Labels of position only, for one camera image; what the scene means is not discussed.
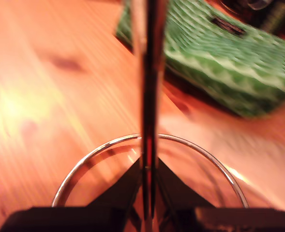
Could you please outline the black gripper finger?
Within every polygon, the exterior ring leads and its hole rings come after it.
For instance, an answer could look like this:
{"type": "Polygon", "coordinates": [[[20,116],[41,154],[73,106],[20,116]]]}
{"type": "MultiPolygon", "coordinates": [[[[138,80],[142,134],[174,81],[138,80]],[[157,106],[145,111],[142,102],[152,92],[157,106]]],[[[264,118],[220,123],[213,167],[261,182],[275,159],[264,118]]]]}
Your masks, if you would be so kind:
{"type": "Polygon", "coordinates": [[[214,208],[214,205],[182,182],[161,159],[158,160],[157,183],[172,208],[214,208]]]}
{"type": "Polygon", "coordinates": [[[87,207],[127,208],[131,204],[132,198],[136,196],[136,189],[140,187],[140,182],[140,162],[137,160],[115,184],[87,207]]]}

